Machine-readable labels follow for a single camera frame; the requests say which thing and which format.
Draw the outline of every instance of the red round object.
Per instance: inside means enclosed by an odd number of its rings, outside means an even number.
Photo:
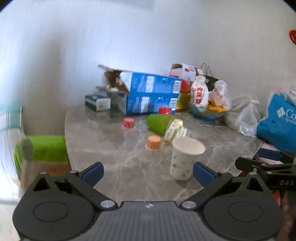
[[[161,114],[161,115],[171,115],[172,114],[172,108],[160,107],[158,109],[158,113]]]
[[[122,128],[123,129],[132,129],[135,127],[135,119],[130,118],[130,117],[126,117],[124,118],[123,124],[122,124]]]
[[[290,31],[290,38],[294,44],[296,44],[296,30]]]

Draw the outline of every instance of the blue cardboard box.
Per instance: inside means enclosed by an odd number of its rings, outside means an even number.
[[[126,116],[158,113],[161,106],[176,111],[181,79],[131,71],[105,71],[111,104]]]

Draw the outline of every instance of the silver screw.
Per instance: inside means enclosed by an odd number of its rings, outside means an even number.
[[[193,201],[185,201],[185,202],[182,203],[182,206],[184,208],[191,209],[191,208],[195,208],[196,207],[196,203],[193,202]]]
[[[112,208],[114,207],[115,202],[113,202],[112,200],[105,200],[101,202],[101,206],[104,208]]]

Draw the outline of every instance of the white plastic bag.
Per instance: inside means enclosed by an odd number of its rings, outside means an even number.
[[[232,100],[232,109],[223,116],[223,122],[232,130],[249,137],[257,136],[257,125],[261,119],[259,101],[240,96]]]
[[[209,90],[205,83],[205,77],[198,75],[191,85],[190,91],[191,103],[197,108],[207,108],[209,103]]]
[[[218,80],[214,86],[210,93],[211,104],[223,107],[225,110],[231,109],[231,97],[228,94],[227,84],[223,80]]]

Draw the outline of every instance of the blue shopping bag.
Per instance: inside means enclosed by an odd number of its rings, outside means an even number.
[[[296,152],[296,109],[271,93],[266,117],[257,126],[257,136],[281,151]]]

